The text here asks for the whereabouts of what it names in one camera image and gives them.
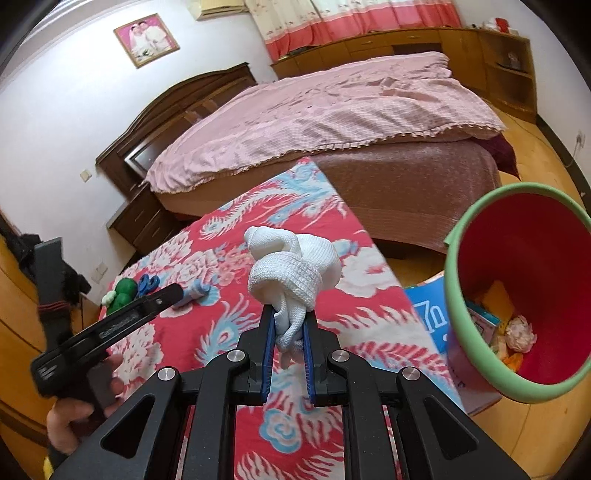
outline screw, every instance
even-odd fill
[[[335,362],[346,362],[350,355],[346,350],[335,350],[332,352],[331,357]]]
[[[407,380],[418,380],[421,376],[421,372],[418,368],[406,367],[402,369],[402,376]]]
[[[174,371],[174,368],[164,367],[158,372],[158,378],[166,382],[167,380],[173,379],[176,374],[177,373]]]
[[[228,352],[227,357],[231,362],[241,362],[246,357],[246,354],[242,350],[231,350]]]

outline wall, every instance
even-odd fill
[[[569,54],[546,24],[520,0],[455,0],[466,25],[502,17],[531,40],[538,90],[538,113],[571,154],[581,130],[586,146],[576,161],[591,183],[591,92]]]
[[[113,29],[159,13],[180,45],[136,69]],[[151,0],[92,21],[1,85],[0,207],[23,232],[63,237],[64,257],[99,301],[133,249],[105,224],[124,201],[95,158],[166,88],[199,73],[248,62],[259,82],[276,79],[248,14],[196,22],[182,0]],[[79,174],[90,170],[83,183]],[[90,280],[104,262],[99,285]]]

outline bedside table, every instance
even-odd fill
[[[165,210],[150,191],[150,185],[143,185],[139,192],[125,202],[107,223],[141,255],[147,255],[181,230],[180,222]]]

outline wooden headboard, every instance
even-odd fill
[[[180,82],[153,100],[96,159],[128,199],[158,155],[185,130],[246,88],[256,85],[248,63]]]

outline wedding photo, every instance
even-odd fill
[[[158,14],[125,24],[114,32],[137,68],[179,49]]]

